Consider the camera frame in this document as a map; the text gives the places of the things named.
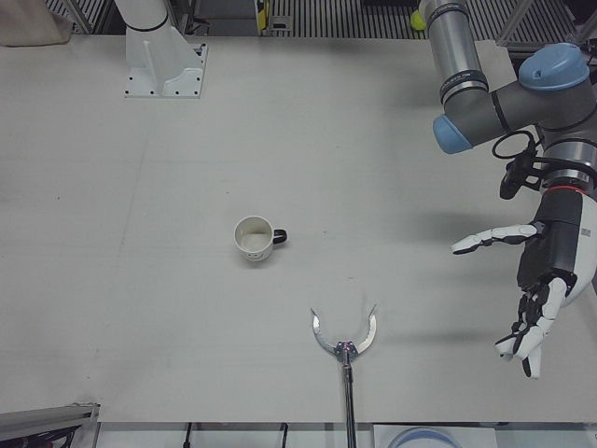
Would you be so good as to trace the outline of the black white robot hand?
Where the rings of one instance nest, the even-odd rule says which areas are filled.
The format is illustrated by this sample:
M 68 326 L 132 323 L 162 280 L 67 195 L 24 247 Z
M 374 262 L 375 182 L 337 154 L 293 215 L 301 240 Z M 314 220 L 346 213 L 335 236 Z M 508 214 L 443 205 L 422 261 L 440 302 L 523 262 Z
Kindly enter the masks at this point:
M 494 346 L 500 357 L 518 359 L 525 375 L 537 379 L 542 344 L 560 310 L 583 293 L 596 274 L 596 201 L 579 188 L 549 188 L 528 223 L 470 234 L 454 243 L 451 252 L 463 255 L 494 243 L 524 245 L 517 272 L 517 317 L 509 334 Z

